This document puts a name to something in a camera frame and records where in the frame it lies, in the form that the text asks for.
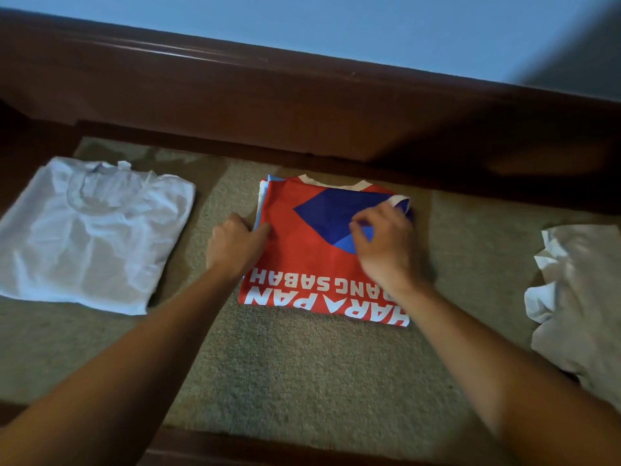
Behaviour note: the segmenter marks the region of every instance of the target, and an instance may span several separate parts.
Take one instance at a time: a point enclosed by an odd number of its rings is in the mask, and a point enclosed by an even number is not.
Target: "white cloth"
[[[0,294],[146,314],[194,185],[130,167],[60,157],[41,167],[0,220]]]
[[[541,325],[532,348],[575,373],[621,411],[621,235],[617,226],[543,231],[535,256],[545,286],[527,289],[526,313]]]

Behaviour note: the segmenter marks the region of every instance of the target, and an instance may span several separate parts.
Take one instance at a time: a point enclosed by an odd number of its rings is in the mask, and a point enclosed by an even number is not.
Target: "clothing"
[[[621,234],[595,225],[542,234],[535,261],[546,285],[524,295],[526,313],[541,324],[532,349],[621,411]]]
[[[407,326],[408,316],[360,267],[348,225],[358,211],[383,201],[409,212],[409,199],[370,184],[353,191],[306,179],[269,177],[258,221],[269,222],[272,232],[242,282],[239,302]],[[363,232],[371,238],[373,228]]]
[[[53,158],[0,220],[0,294],[146,314],[194,185],[173,175]]]

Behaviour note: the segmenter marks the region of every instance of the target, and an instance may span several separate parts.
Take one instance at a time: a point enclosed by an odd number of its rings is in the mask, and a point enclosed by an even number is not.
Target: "hand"
[[[263,254],[271,226],[264,222],[256,230],[235,212],[213,228],[207,244],[207,269],[218,267],[238,280],[248,273]]]
[[[360,228],[373,226],[369,242]],[[367,276],[392,295],[420,280],[419,248],[414,227],[400,209],[384,202],[360,211],[350,223],[360,265]]]

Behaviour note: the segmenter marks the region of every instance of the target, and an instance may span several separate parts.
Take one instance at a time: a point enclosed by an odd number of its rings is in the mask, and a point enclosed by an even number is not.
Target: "right hand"
[[[371,242],[361,222],[373,226]],[[362,269],[382,289],[395,295],[419,282],[418,242],[414,227],[400,209],[388,202],[369,207],[353,216],[350,230]]]

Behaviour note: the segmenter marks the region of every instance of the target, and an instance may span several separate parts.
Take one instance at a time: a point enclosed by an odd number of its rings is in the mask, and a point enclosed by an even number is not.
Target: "left hand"
[[[219,268],[238,280],[248,273],[263,254],[271,226],[264,222],[256,230],[237,213],[213,228],[207,244],[207,269]]]

